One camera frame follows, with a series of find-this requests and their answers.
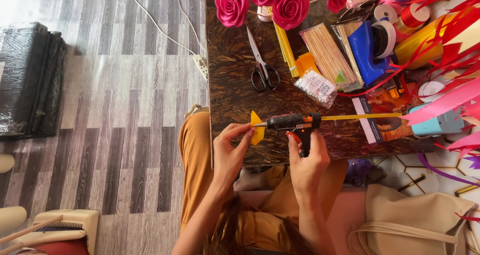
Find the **woman's left hand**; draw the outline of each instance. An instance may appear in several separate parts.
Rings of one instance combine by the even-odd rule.
[[[234,148],[231,141],[243,135],[242,141]],[[252,141],[255,129],[248,124],[230,124],[213,140],[213,182],[219,188],[228,189],[242,168],[243,158]]]

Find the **scissor blade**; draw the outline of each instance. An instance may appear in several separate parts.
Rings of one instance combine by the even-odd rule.
[[[248,33],[248,39],[250,41],[251,50],[253,51],[253,55],[255,56],[255,59],[257,61],[262,61],[262,57],[260,56],[260,52],[258,51],[257,43],[255,42],[254,36],[252,35],[252,32],[250,31],[250,28],[248,28],[248,26],[247,26],[247,33]]]

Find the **hand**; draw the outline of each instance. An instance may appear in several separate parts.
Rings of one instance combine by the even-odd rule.
[[[231,145],[231,141],[243,135],[237,148]],[[243,158],[248,145],[252,141],[255,129],[248,124],[230,124],[220,135],[213,140],[213,184],[220,188],[228,189],[242,168]]]
[[[292,135],[288,136],[290,151],[290,174],[297,200],[318,193],[320,178],[330,164],[324,137],[316,130],[310,134],[310,154],[300,156],[299,145]]]

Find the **foot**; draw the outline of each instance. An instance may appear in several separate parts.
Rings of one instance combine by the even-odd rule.
[[[240,178],[233,183],[233,191],[250,191],[268,187],[264,173],[251,173],[246,169],[240,171]]]

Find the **qr code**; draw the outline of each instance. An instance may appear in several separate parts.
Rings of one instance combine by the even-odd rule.
[[[330,91],[331,87],[327,86],[325,83],[322,83],[320,87],[318,87],[318,93],[322,95],[327,95],[328,91]]]

